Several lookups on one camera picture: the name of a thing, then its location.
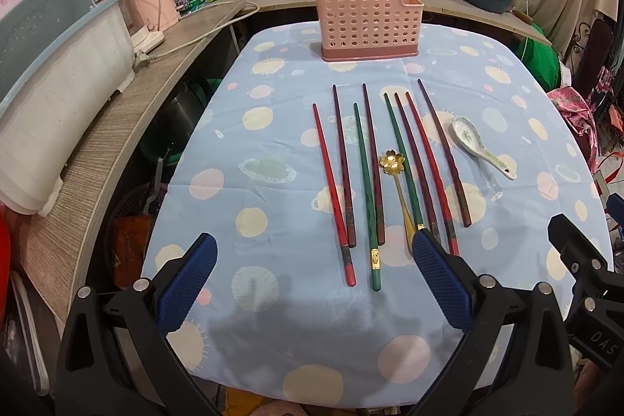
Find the green chopstick gold band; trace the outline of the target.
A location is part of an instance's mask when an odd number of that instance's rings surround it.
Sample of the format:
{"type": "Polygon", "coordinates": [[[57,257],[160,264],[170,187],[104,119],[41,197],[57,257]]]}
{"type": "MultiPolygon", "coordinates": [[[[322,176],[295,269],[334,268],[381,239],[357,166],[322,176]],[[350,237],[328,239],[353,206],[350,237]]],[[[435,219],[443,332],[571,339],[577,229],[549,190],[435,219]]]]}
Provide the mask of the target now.
{"type": "Polygon", "coordinates": [[[415,185],[415,182],[413,181],[413,173],[411,173],[410,161],[408,160],[408,157],[407,157],[407,152],[406,152],[405,145],[403,142],[401,130],[399,128],[397,118],[395,117],[394,107],[391,104],[389,95],[387,93],[384,93],[383,97],[384,97],[386,108],[390,117],[390,122],[392,124],[392,130],[394,130],[395,140],[397,141],[399,151],[403,155],[403,158],[404,158],[403,172],[405,173],[407,192],[408,192],[408,196],[410,197],[409,198],[410,208],[411,208],[411,212],[413,212],[413,220],[415,221],[416,230],[421,230],[424,228],[423,215],[421,212],[418,194],[416,192],[416,185],[415,185]]]}
{"type": "Polygon", "coordinates": [[[358,136],[358,154],[360,154],[360,164],[362,170],[362,181],[364,191],[364,203],[366,208],[366,227],[368,237],[368,252],[370,264],[370,285],[373,291],[380,291],[382,288],[381,261],[378,238],[376,237],[376,215],[374,214],[373,193],[370,179],[370,170],[367,158],[366,143],[360,109],[358,104],[353,104],[356,135],[358,136]]]}

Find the dark red chopstick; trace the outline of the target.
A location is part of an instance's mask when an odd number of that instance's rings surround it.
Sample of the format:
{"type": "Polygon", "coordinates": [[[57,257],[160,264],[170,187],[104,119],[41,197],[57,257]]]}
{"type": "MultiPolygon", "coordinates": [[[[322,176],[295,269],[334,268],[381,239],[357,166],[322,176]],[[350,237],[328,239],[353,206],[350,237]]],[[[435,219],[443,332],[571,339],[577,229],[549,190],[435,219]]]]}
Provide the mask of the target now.
{"type": "Polygon", "coordinates": [[[383,194],[380,181],[378,154],[376,154],[376,134],[374,134],[374,124],[372,111],[369,101],[368,89],[365,83],[362,84],[363,97],[365,104],[366,120],[367,120],[367,132],[369,139],[369,155],[371,164],[372,175],[372,192],[373,192],[373,205],[374,214],[376,215],[376,237],[378,243],[382,246],[385,243],[385,221],[384,221],[384,207],[383,207],[383,194]]]}
{"type": "Polygon", "coordinates": [[[337,139],[339,140],[340,149],[340,171],[342,171],[344,204],[345,204],[345,224],[347,231],[348,246],[353,248],[356,246],[356,231],[354,225],[354,211],[351,194],[351,182],[349,175],[348,157],[346,151],[346,140],[343,128],[342,113],[340,113],[340,98],[337,93],[337,86],[332,86],[334,112],[336,117],[337,139]]]}

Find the white ceramic soup spoon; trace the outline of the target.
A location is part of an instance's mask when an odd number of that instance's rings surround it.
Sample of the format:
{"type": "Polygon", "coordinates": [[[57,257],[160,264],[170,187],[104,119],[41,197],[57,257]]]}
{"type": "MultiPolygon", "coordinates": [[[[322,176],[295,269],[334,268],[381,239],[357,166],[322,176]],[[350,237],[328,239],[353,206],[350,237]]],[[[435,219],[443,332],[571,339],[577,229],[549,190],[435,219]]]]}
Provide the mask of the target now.
{"type": "Polygon", "coordinates": [[[516,172],[504,161],[494,155],[483,143],[472,121],[464,116],[455,116],[450,124],[456,143],[474,157],[480,158],[505,175],[510,181],[517,179],[516,172]]]}

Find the gold flower spoon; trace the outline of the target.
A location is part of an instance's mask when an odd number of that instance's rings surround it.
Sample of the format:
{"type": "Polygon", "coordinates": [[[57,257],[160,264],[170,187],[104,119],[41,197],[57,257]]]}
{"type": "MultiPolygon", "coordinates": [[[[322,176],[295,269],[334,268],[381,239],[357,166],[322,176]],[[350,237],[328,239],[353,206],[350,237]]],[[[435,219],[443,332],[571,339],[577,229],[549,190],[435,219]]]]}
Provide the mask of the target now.
{"type": "Polygon", "coordinates": [[[407,249],[410,253],[413,253],[413,237],[416,234],[416,228],[409,213],[410,211],[408,210],[400,182],[400,175],[403,172],[403,161],[404,158],[401,153],[395,152],[394,150],[388,150],[385,154],[380,156],[379,165],[383,169],[384,173],[389,175],[395,183],[395,189],[397,189],[403,216],[407,249]]]}

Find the blue planet pattern tablecloth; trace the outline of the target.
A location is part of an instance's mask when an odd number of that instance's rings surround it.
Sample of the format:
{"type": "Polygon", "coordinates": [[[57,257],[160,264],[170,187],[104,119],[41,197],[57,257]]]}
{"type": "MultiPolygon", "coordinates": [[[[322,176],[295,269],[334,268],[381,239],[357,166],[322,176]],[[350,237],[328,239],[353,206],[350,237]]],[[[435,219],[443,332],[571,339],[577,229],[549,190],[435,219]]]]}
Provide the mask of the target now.
{"type": "Polygon", "coordinates": [[[416,56],[328,62],[315,22],[235,60],[168,186],[143,273],[207,232],[216,266],[169,343],[201,380],[325,407],[413,404],[461,334],[410,248],[410,203],[453,220],[462,258],[508,287],[573,276],[563,214],[602,255],[603,206],[556,107],[505,45],[425,25],[416,56]]]}

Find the white blue plastic bin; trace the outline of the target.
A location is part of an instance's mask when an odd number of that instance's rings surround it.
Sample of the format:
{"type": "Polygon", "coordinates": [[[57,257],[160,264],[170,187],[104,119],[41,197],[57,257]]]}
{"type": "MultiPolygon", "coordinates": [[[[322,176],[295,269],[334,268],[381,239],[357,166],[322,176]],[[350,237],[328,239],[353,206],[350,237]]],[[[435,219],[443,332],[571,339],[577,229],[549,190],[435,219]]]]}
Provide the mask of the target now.
{"type": "Polygon", "coordinates": [[[1,20],[1,200],[47,214],[83,133],[134,78],[121,0],[22,0],[1,20]]]}

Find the pink perforated utensil holder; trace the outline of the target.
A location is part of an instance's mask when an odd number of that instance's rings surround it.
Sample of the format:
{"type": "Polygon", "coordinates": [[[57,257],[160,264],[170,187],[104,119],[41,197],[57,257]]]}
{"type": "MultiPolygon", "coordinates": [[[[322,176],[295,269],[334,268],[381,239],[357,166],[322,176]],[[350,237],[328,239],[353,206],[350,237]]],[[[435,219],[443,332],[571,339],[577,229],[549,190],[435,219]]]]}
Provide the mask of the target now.
{"type": "Polygon", "coordinates": [[[416,56],[424,12],[420,0],[315,0],[326,61],[416,56]]]}

